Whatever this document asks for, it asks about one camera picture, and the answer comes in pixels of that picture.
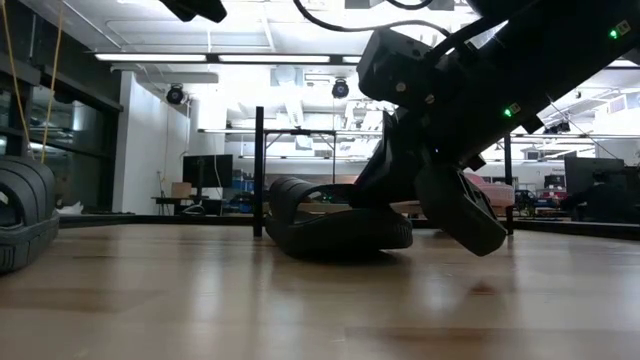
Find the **wooden floor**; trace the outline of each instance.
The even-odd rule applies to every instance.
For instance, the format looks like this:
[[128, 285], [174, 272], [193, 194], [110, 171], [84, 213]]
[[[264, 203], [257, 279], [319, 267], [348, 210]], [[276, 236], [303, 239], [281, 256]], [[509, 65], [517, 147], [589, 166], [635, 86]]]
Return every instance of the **wooden floor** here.
[[640, 243], [517, 233], [476, 258], [416, 231], [303, 263], [248, 227], [63, 230], [0, 278], [0, 359], [639, 359]]

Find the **ceiling light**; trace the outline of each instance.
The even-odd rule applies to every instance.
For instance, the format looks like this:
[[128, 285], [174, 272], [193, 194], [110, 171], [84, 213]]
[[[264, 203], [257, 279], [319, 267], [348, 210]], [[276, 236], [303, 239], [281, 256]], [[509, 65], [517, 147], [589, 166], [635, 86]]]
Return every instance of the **ceiling light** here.
[[638, 66], [633, 61], [629, 60], [616, 60], [607, 66], [608, 68], [638, 68], [640, 70], [640, 66]]
[[[254, 155], [238, 155], [238, 159], [255, 159], [256, 157]], [[265, 159], [273, 159], [273, 160], [314, 160], [314, 161], [318, 161], [318, 160], [329, 160], [332, 161], [333, 157], [331, 156], [327, 156], [327, 157], [322, 157], [322, 156], [265, 156]], [[336, 160], [370, 160], [371, 158], [368, 157], [352, 157], [352, 156], [336, 156]]]
[[358, 136], [358, 135], [369, 135], [369, 136], [382, 136], [381, 131], [336, 131], [336, 135], [340, 136]]
[[326, 81], [330, 83], [333, 76], [327, 74], [304, 74], [304, 81]]
[[96, 54], [100, 61], [114, 62], [206, 62], [207, 56], [204, 54]]
[[161, 2], [156, 1], [156, 0], [117, 0], [116, 2], [118, 4], [124, 4], [124, 5], [162, 6], [162, 7], [164, 7], [164, 5], [162, 5]]
[[357, 64], [362, 60], [362, 56], [343, 56], [342, 62], [347, 64]]
[[200, 132], [205, 132], [208, 134], [255, 134], [255, 129], [200, 129]]
[[220, 62], [235, 63], [329, 63], [325, 55], [220, 55]]
[[610, 135], [610, 134], [511, 134], [512, 138], [528, 139], [589, 139], [613, 140], [613, 139], [640, 139], [640, 135]]

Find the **yellow cable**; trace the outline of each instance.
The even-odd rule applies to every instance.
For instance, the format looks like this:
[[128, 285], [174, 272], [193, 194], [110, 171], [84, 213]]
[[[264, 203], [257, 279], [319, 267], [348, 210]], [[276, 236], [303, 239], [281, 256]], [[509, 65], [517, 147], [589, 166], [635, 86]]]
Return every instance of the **yellow cable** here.
[[18, 75], [16, 74], [16, 64], [13, 59], [13, 49], [11, 47], [11, 34], [9, 32], [9, 17], [7, 16], [6, 1], [2, 1], [2, 17], [4, 19], [4, 33], [7, 38], [7, 48], [9, 50], [9, 63], [11, 64], [11, 72], [13, 75], [13, 86], [18, 98], [18, 110], [20, 111], [20, 120], [22, 120], [22, 128], [24, 129], [24, 141], [27, 144], [27, 150], [31, 155], [31, 158], [35, 160], [33, 151], [31, 149], [31, 141], [29, 139], [29, 128], [27, 127], [27, 120], [24, 117], [24, 109], [22, 108], [22, 97], [20, 96], [20, 87], [18, 86]]
[[49, 96], [49, 107], [47, 108], [47, 121], [44, 123], [44, 137], [42, 138], [42, 157], [40, 162], [44, 164], [47, 156], [47, 137], [49, 136], [49, 120], [51, 120], [51, 108], [53, 107], [53, 97], [56, 93], [56, 74], [58, 73], [58, 57], [60, 55], [60, 42], [62, 41], [62, 20], [64, 18], [64, 4], [60, 2], [60, 15], [58, 16], [58, 41], [56, 42], [56, 52], [53, 57], [53, 74], [51, 74], [51, 95]]

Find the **cardboard box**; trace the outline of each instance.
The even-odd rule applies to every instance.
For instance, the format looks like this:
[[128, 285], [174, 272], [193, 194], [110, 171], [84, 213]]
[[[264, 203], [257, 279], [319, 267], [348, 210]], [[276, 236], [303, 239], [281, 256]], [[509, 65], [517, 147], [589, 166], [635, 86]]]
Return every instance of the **cardboard box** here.
[[171, 197], [174, 199], [188, 199], [191, 196], [191, 183], [172, 183]]

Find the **robotic arm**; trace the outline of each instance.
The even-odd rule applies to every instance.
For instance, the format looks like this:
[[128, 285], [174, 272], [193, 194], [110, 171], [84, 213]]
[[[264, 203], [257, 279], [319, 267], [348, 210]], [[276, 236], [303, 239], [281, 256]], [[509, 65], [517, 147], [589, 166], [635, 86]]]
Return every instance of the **robotic arm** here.
[[[161, 1], [182, 4], [181, 11], [189, 5], [192, 13], [206, 10], [204, 3], [219, 4]], [[541, 128], [536, 114], [551, 101], [634, 49], [640, 1], [467, 2], [482, 18], [435, 48], [390, 26], [374, 31], [357, 67], [360, 89], [400, 108], [385, 116], [383, 141], [358, 178], [351, 205], [418, 199], [429, 219], [484, 256], [502, 245], [506, 231], [463, 170], [484, 166], [480, 153], [517, 127], [529, 133]], [[220, 18], [208, 9], [205, 17]], [[484, 46], [468, 41], [504, 22]]]

